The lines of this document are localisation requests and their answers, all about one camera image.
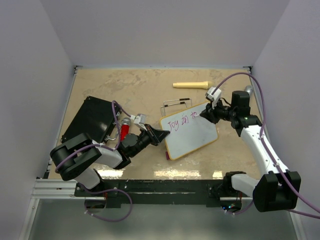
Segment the pink marker cap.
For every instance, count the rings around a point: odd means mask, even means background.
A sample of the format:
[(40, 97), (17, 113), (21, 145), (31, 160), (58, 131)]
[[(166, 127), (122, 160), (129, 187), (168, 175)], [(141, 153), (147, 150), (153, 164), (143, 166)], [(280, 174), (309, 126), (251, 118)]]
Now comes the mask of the pink marker cap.
[(165, 156), (167, 160), (170, 160), (169, 153), (167, 151), (165, 152)]

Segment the yellow framed whiteboard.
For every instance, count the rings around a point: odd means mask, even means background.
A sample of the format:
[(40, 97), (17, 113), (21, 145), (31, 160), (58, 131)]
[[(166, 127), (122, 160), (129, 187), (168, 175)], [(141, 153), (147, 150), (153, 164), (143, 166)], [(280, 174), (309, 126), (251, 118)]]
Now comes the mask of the yellow framed whiteboard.
[(216, 126), (199, 115), (206, 107), (203, 102), (176, 113), (169, 114), (159, 120), (162, 130), (170, 131), (165, 138), (165, 145), (170, 160), (177, 160), (218, 138)]

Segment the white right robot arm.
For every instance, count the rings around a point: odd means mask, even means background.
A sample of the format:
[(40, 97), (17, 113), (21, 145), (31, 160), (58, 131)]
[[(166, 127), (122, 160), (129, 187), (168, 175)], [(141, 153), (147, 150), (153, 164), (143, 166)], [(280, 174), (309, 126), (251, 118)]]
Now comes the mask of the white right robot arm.
[(292, 210), (296, 207), (301, 177), (278, 158), (265, 137), (262, 122), (251, 114), (250, 94), (233, 91), (231, 102), (224, 105), (221, 90), (211, 87), (205, 97), (210, 102), (200, 116), (216, 124), (220, 120), (230, 122), (237, 135), (248, 146), (258, 166), (261, 178), (256, 180), (243, 171), (225, 174), (220, 186), (215, 187), (217, 197), (223, 194), (233, 197), (238, 192), (253, 199), (259, 212)]

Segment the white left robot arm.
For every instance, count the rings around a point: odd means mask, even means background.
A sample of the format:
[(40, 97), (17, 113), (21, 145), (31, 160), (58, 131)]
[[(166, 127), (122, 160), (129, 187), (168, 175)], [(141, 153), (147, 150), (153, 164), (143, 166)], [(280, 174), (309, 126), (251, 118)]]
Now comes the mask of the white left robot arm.
[(99, 196), (104, 184), (99, 173), (91, 168), (93, 163), (121, 170), (131, 163), (147, 146), (158, 146), (169, 134), (169, 130), (155, 129), (144, 125), (139, 135), (128, 133), (116, 149), (97, 143), (86, 133), (81, 133), (50, 152), (55, 172), (64, 181), (75, 180), (92, 196)]

